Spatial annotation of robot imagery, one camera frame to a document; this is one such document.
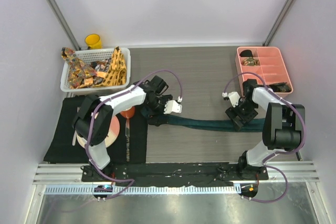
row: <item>wire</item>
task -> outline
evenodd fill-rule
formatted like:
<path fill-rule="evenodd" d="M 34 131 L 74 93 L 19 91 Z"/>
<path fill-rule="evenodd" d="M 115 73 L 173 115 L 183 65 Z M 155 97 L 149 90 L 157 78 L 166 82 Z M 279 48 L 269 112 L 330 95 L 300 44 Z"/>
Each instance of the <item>wire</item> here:
<path fill-rule="evenodd" d="M 171 70 L 167 70 L 167 69 L 160 69 L 160 70 L 157 70 L 157 71 L 154 71 L 152 73 L 150 73 L 149 75 L 147 75 L 146 77 L 144 77 L 141 81 L 139 81 L 136 85 L 134 85 L 131 89 L 129 90 L 126 90 L 125 92 L 122 92 L 122 93 L 119 93 L 111 98 L 107 98 L 105 99 L 104 101 L 100 102 L 98 104 L 98 106 L 95 108 L 95 110 L 93 111 L 93 114 L 91 116 L 91 122 L 90 122 L 90 127 L 89 127 L 89 134 L 88 134 L 88 139 L 87 139 L 87 143 L 85 145 L 85 151 L 89 157 L 89 161 L 92 163 L 92 165 L 94 166 L 94 168 L 96 169 L 96 171 L 103 177 L 103 178 L 106 178 L 110 181 L 113 181 L 113 182 L 117 182 L 117 183 L 123 183 L 123 182 L 129 182 L 129 184 L 124 188 L 122 189 L 120 192 L 114 194 L 114 195 L 111 195 L 111 196 L 108 196 L 106 199 L 112 199 L 112 198 L 115 198 L 115 197 L 118 197 L 120 194 L 122 194 L 124 191 L 126 191 L 130 186 L 133 185 L 134 183 L 134 179 L 114 179 L 114 178 L 111 178 L 107 175 L 105 175 L 100 169 L 99 167 L 97 166 L 97 164 L 94 162 L 94 160 L 92 159 L 92 156 L 90 154 L 90 151 L 89 151 L 89 146 L 90 146 L 90 142 L 91 142 L 91 137 L 92 137 L 92 131 L 93 131 L 93 125 L 94 125 L 94 120 L 95 120 L 95 117 L 96 117 L 96 114 L 97 112 L 99 111 L 100 107 L 102 107 L 106 102 L 108 101 L 111 101 L 115 98 L 118 98 L 118 97 L 121 97 L 125 94 L 128 94 L 130 92 L 132 92 L 134 89 L 136 89 L 141 83 L 143 83 L 148 77 L 150 77 L 151 75 L 155 74 L 155 73 L 158 73 L 158 72 L 169 72 L 171 73 L 172 75 L 174 75 L 177 79 L 177 81 L 179 82 L 179 85 L 180 85 L 180 99 L 182 99 L 182 95 L 183 95 L 183 87 L 182 87 L 182 83 L 179 79 L 179 77 L 174 73 L 172 72 Z"/>
<path fill-rule="evenodd" d="M 300 123 L 301 123 L 301 125 L 302 125 L 302 140 L 301 140 L 301 142 L 300 142 L 300 144 L 299 144 L 298 147 L 296 147 L 294 150 L 289 151 L 289 152 L 275 152 L 275 153 L 272 153 L 272 154 L 268 155 L 267 157 L 265 157 L 265 158 L 262 160 L 262 163 L 267 162 L 269 159 L 271 159 L 272 157 L 276 156 L 277 154 L 285 154 L 285 155 L 289 155 L 289 154 L 293 154 L 293 153 L 299 151 L 299 150 L 304 146 L 304 144 L 305 144 L 305 142 L 306 142 L 306 136 L 307 136 L 307 134 L 306 134 L 306 132 L 307 132 L 306 124 L 304 123 L 304 120 L 303 120 L 301 114 L 300 114 L 300 113 L 297 111 L 297 109 L 295 109 L 295 108 L 293 107 L 293 105 L 291 105 L 288 101 L 286 101 L 286 100 L 283 99 L 282 97 L 280 97 L 280 96 L 278 96 L 277 94 L 275 94 L 275 93 L 272 91 L 272 89 L 268 88 L 267 85 L 266 85 L 266 82 L 264 81 L 264 79 L 263 79 L 260 75 L 258 75 L 258 74 L 256 74 L 256 73 L 253 73 L 253 72 L 242 72 L 242 73 L 240 73 L 240 74 L 237 74 L 237 75 L 234 76 L 232 79 L 230 79 L 229 82 L 226 84 L 226 86 L 225 86 L 225 88 L 224 88 L 224 93 L 226 93 L 229 84 L 230 84 L 234 79 L 236 79 L 238 76 L 242 76 L 242 75 L 244 75 L 244 74 L 252 74 L 252 75 L 258 77 L 258 78 L 261 80 L 261 82 L 263 83 L 263 85 L 264 85 L 265 89 L 267 90 L 267 92 L 270 93 L 271 96 L 273 96 L 274 98 L 276 98 L 276 99 L 279 100 L 280 102 L 283 102 L 287 107 L 289 107 L 289 108 L 296 114 L 296 116 L 298 117 L 298 119 L 299 119 L 299 121 L 300 121 Z"/>
<path fill-rule="evenodd" d="M 258 202 L 258 203 L 273 203 L 273 202 L 277 202 L 277 201 L 281 200 L 287 194 L 287 191 L 288 191 L 288 180 L 287 180 L 287 177 L 285 176 L 285 174 L 283 173 L 283 171 L 280 170 L 280 169 L 278 169 L 278 168 L 276 168 L 276 167 L 274 167 L 274 166 L 270 166 L 270 165 L 265 165 L 265 167 L 277 170 L 279 173 L 281 173 L 281 175 L 285 179 L 285 184 L 286 184 L 285 185 L 285 191 L 283 192 L 283 194 L 280 197 L 278 197 L 276 199 L 272 199 L 272 200 L 253 199 L 253 198 L 249 198 L 249 197 L 244 196 L 245 199 L 248 199 L 248 200 L 251 200 L 251 201 L 254 201 L 254 202 Z"/>
<path fill-rule="evenodd" d="M 168 69 L 160 69 L 160 70 L 157 70 L 157 71 L 154 71 L 154 72 L 148 74 L 146 77 L 144 77 L 141 81 L 139 81 L 139 82 L 138 82 L 135 86 L 133 86 L 131 89 L 128 89 L 128 90 L 126 90 L 125 92 L 122 92 L 122 93 L 120 93 L 120 94 L 117 94 L 117 95 L 115 95 L 115 96 L 113 96 L 113 97 L 111 97 L 111 98 L 108 98 L 108 99 L 106 99 L 106 100 L 100 102 L 100 103 L 98 104 L 98 106 L 95 108 L 95 110 L 93 111 L 93 114 L 92 114 L 92 116 L 91 116 L 91 121 L 90 121 L 90 127 L 89 127 L 88 139 L 87 139 L 87 142 L 86 142 L 86 144 L 85 144 L 85 151 L 86 151 L 87 156 L 89 157 L 89 161 L 90 161 L 91 164 L 94 166 L 94 168 L 96 169 L 97 173 L 100 174 L 102 177 L 106 178 L 107 180 L 110 180 L 110 181 L 113 181 L 113 182 L 116 182 L 116 183 L 129 182 L 128 185 L 125 186 L 125 188 L 122 189 L 120 192 L 118 192 L 118 193 L 116 193 L 116 194 L 113 194 L 113 195 L 111 195 L 111 196 L 108 196 L 108 197 L 106 197 L 106 199 L 112 199 L 112 198 L 116 198 L 116 197 L 120 196 L 124 191 L 126 191 L 128 188 L 130 188 L 130 187 L 133 185 L 133 183 L 134 183 L 134 179 L 132 179 L 132 178 L 130 178 L 130 179 L 115 179 L 115 178 L 111 178 L 111 177 L 105 175 L 105 174 L 99 169 L 99 167 L 97 166 L 97 164 L 95 163 L 95 161 L 92 159 L 92 156 L 91 156 L 90 151 L 89 151 L 89 146 L 90 146 L 90 142 L 91 142 L 91 138 L 92 138 L 92 130 L 93 130 L 93 125 L 94 125 L 94 122 L 95 122 L 94 120 L 95 120 L 96 114 L 98 113 L 100 107 L 102 107 L 106 102 L 111 101 L 111 100 L 113 100 L 113 99 L 115 99 L 115 98 L 117 98 L 117 97 L 121 97 L 121 96 L 123 96 L 123 95 L 125 95 L 125 94 L 131 93 L 131 92 L 132 92 L 134 89 L 136 89 L 141 83 L 143 83 L 148 77 L 150 77 L 151 75 L 153 75 L 153 74 L 155 74 L 155 73 L 159 73 L 159 72 L 169 72 L 169 73 L 171 73 L 173 76 L 176 77 L 176 79 L 177 79 L 177 81 L 179 82 L 179 85 L 180 85 L 180 96 L 179 96 L 179 100 L 182 100 L 183 87 L 182 87 L 182 83 L 181 83 L 181 80 L 179 79 L 179 77 L 178 77 L 173 71 L 171 71 L 171 70 L 168 70 Z M 72 210 L 60 210 L 60 212 L 65 212 L 65 213 L 68 213 L 68 212 L 75 212 L 75 211 L 81 209 L 82 207 L 86 206 L 88 203 L 91 203 L 91 202 L 93 202 L 93 201 L 96 201 L 96 199 L 91 199 L 91 200 L 85 202 L 84 204 L 82 204 L 81 206 L 79 206 L 79 207 L 77 207 L 77 208 L 75 208 L 75 209 L 72 209 Z M 46 221 L 47 221 L 49 215 L 51 214 L 51 211 L 52 211 L 52 210 L 54 209 L 54 207 L 55 207 L 55 204 L 56 204 L 56 202 L 54 202 L 54 203 L 50 206 L 50 208 L 49 208 L 49 210 L 48 210 L 48 212 L 47 212 L 47 214 L 46 214 L 46 216 L 45 216 L 45 218 L 44 218 L 44 221 L 42 222 L 43 224 L 46 223 Z"/>
<path fill-rule="evenodd" d="M 289 151 L 289 152 L 274 152 L 270 155 L 268 155 L 267 157 L 265 157 L 263 160 L 262 160 L 262 163 L 263 165 L 265 165 L 265 163 L 270 160 L 271 158 L 273 158 L 274 156 L 276 156 L 277 154 L 293 154 L 297 151 L 299 151 L 303 146 L 304 146 L 304 143 L 306 142 L 306 132 L 307 132 L 307 128 L 306 128 L 306 124 L 304 123 L 304 120 L 301 116 L 301 114 L 297 111 L 297 109 L 294 108 L 293 105 L 291 105 L 288 101 L 286 101 L 285 99 L 283 99 L 282 97 L 278 96 L 277 94 L 275 94 L 272 89 L 268 88 L 267 85 L 266 85 L 266 82 L 264 81 L 264 79 L 256 74 L 256 73 L 253 73 L 253 72 L 242 72 L 242 73 L 239 73 L 237 74 L 236 76 L 234 76 L 232 79 L 230 79 L 228 81 L 228 83 L 226 84 L 225 88 L 224 88 L 224 93 L 226 93 L 227 91 L 227 88 L 229 87 L 229 84 L 234 80 L 236 79 L 237 77 L 239 76 L 242 76 L 244 74 L 252 74 L 256 77 L 258 77 L 260 79 L 260 81 L 263 83 L 265 89 L 267 90 L 268 93 L 270 93 L 274 98 L 276 98 L 277 100 L 279 100 L 280 102 L 283 102 L 287 107 L 289 107 L 294 113 L 295 115 L 299 118 L 300 120 L 300 123 L 302 125 L 302 140 L 299 144 L 299 146 L 297 148 L 295 148 L 294 150 L 292 151 Z M 284 196 L 286 195 L 287 191 L 288 191 L 288 180 L 287 180 L 287 177 L 285 176 L 285 174 L 283 173 L 283 171 L 281 171 L 280 169 L 276 168 L 276 167 L 273 167 L 273 166 L 269 166 L 269 165 L 265 165 L 265 167 L 267 168 L 271 168 L 271 169 L 274 169 L 274 170 L 277 170 L 279 173 L 282 174 L 282 176 L 284 177 L 285 179 L 285 191 L 283 192 L 283 194 L 279 197 L 279 198 L 276 198 L 276 199 L 273 199 L 273 200 L 261 200 L 261 199 L 253 199 L 253 198 L 248 198 L 246 196 L 244 196 L 245 199 L 248 199 L 248 200 L 252 200 L 252 201 L 255 201 L 255 202 L 259 202 L 259 203 L 273 203 L 273 202 L 276 202 L 278 200 L 281 200 L 282 198 L 284 198 Z"/>
<path fill-rule="evenodd" d="M 257 187 L 259 186 L 259 174 L 256 175 L 257 177 Z"/>

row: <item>white wall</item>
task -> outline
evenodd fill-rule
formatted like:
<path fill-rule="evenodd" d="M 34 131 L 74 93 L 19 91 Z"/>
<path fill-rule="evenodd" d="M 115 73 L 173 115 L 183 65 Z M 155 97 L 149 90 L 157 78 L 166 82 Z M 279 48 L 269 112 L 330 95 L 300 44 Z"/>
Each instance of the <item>white wall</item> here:
<path fill-rule="evenodd" d="M 56 0 L 78 42 L 262 43 L 285 0 Z"/>
<path fill-rule="evenodd" d="M 70 43 L 45 0 L 0 0 L 0 7 L 0 222 L 16 224 L 55 131 L 60 50 Z"/>
<path fill-rule="evenodd" d="M 313 160 L 336 209 L 336 0 L 296 0 L 272 42 L 280 48 L 295 89 L 290 101 L 306 107 L 304 158 Z"/>

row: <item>yellow cup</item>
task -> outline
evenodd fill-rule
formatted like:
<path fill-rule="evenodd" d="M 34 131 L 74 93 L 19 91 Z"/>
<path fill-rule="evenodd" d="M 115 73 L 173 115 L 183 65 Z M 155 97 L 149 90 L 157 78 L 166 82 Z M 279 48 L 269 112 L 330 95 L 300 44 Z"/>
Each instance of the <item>yellow cup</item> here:
<path fill-rule="evenodd" d="M 85 38 L 85 43 L 88 45 L 88 49 L 101 49 L 103 45 L 98 34 L 90 34 Z"/>

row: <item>plastic basket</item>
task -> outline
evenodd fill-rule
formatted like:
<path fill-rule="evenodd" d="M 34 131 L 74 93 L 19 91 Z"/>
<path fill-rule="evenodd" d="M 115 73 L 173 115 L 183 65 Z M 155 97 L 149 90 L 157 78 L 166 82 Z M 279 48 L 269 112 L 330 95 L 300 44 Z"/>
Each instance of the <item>plastic basket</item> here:
<path fill-rule="evenodd" d="M 130 83 L 131 77 L 131 52 L 128 48 L 121 47 L 121 52 L 124 54 L 125 63 L 127 67 L 127 77 L 126 83 L 120 86 L 111 86 L 111 87 L 99 87 L 99 88 L 81 88 L 81 89 L 71 89 L 70 84 L 68 82 L 68 73 L 69 73 L 69 65 L 65 62 L 61 77 L 61 90 L 63 92 L 71 92 L 75 95 L 82 94 L 107 94 L 107 93 L 115 93 L 120 90 L 125 89 Z M 95 50 L 83 50 L 76 51 L 76 56 L 81 59 L 85 63 L 91 63 L 97 60 L 105 60 L 111 57 L 114 52 L 114 48 L 108 49 L 95 49 Z"/>
<path fill-rule="evenodd" d="M 239 56 L 244 50 L 251 50 L 253 57 L 258 59 L 260 66 L 243 66 L 243 57 Z M 290 92 L 276 92 L 280 97 L 286 97 L 293 93 L 293 86 L 290 81 L 285 63 L 283 61 L 281 52 L 277 47 L 238 47 L 236 55 L 236 67 L 237 72 L 253 72 L 260 75 L 266 82 L 266 84 L 273 84 L 276 82 L 286 82 L 290 87 Z M 252 74 L 245 74 L 239 76 L 239 85 L 241 94 L 243 94 L 243 82 L 247 79 L 256 79 L 258 84 L 262 82 Z"/>

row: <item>dark green cloth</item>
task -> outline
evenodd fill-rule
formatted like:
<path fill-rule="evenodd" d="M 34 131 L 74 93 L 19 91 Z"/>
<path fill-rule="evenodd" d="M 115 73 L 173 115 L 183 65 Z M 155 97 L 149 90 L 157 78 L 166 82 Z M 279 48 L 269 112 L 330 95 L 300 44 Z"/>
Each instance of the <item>dark green cloth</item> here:
<path fill-rule="evenodd" d="M 239 132 L 262 132 L 264 121 L 264 118 L 253 119 L 243 126 Z M 170 124 L 198 130 L 236 132 L 231 120 L 195 120 L 176 115 L 155 115 L 148 118 L 148 124 L 156 126 Z"/>

